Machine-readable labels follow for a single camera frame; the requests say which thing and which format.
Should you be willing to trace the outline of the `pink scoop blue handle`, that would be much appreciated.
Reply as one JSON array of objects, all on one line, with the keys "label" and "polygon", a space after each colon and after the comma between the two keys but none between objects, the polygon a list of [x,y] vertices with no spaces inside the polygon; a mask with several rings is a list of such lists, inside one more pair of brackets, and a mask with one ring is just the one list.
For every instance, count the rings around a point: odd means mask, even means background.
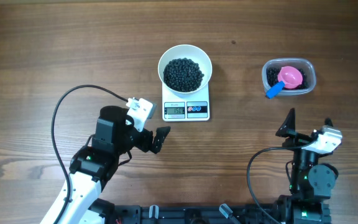
[{"label": "pink scoop blue handle", "polygon": [[303,76],[301,72],[295,67],[285,66],[282,67],[278,73],[278,83],[272,86],[266,92],[266,97],[269,99],[277,96],[284,88],[294,89],[302,84]]}]

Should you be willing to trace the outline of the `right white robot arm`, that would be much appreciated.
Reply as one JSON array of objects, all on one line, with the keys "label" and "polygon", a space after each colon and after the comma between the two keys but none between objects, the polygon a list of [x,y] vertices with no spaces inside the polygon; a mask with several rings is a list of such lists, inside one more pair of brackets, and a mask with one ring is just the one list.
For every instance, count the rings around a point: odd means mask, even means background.
[{"label": "right white robot arm", "polygon": [[338,170],[319,163],[342,143],[342,132],[327,118],[321,129],[309,135],[296,131],[295,109],[288,112],[276,136],[285,138],[282,147],[293,152],[288,171],[290,195],[281,195],[274,203],[272,214],[279,223],[331,223],[329,206],[331,191],[339,176]]}]

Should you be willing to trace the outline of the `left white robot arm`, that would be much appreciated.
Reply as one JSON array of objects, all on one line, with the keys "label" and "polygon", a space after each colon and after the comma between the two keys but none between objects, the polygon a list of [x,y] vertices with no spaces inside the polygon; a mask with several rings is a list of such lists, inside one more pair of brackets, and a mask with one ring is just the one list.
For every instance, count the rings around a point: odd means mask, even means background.
[{"label": "left white robot arm", "polygon": [[123,163],[122,154],[136,147],[159,153],[171,128],[155,132],[136,130],[127,110],[118,106],[101,109],[96,131],[72,157],[69,180],[44,216],[42,223],[119,223],[113,203],[99,195]]}]

